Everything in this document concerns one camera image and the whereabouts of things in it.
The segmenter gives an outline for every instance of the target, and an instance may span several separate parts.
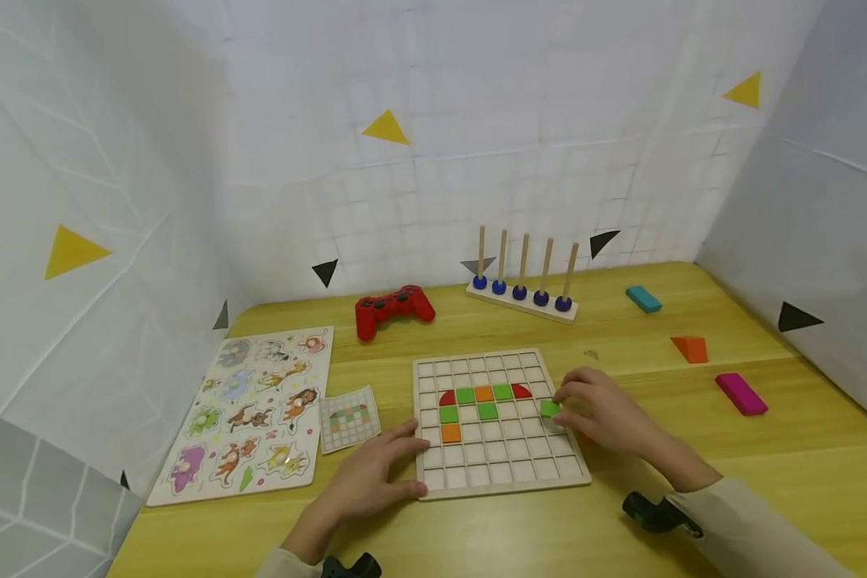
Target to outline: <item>pink block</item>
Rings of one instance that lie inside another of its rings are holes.
[[[742,415],[761,415],[767,412],[767,403],[758,397],[754,389],[748,387],[748,383],[745,383],[738,373],[721,373],[717,376],[717,385]]]

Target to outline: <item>child's hand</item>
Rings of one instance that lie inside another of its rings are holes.
[[[577,429],[609,450],[650,457],[662,440],[670,438],[632,397],[606,373],[592,367],[578,367],[562,378],[556,403],[569,397],[584,401],[589,415],[563,408],[556,424]]]
[[[389,483],[392,464],[429,448],[426,439],[410,438],[417,420],[410,419],[369,439],[337,468],[316,505],[334,512],[342,522],[365,518],[405,499],[427,495],[427,485],[415,480]]]

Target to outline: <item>sleeve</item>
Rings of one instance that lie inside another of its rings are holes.
[[[703,530],[695,546],[726,578],[853,576],[738,479],[667,499]]]
[[[280,547],[270,550],[254,578],[320,578],[322,568],[310,566]]]

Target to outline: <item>wooden puzzle board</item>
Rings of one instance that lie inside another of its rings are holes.
[[[148,505],[311,483],[332,341],[331,327],[222,341]]]
[[[415,360],[422,499],[590,483],[574,434],[539,415],[555,390],[536,348]]]

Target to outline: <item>red game controller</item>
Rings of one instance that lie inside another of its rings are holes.
[[[414,314],[420,321],[433,321],[436,316],[424,291],[417,285],[405,285],[383,297],[364,297],[356,302],[356,336],[369,341],[379,323],[394,315]]]

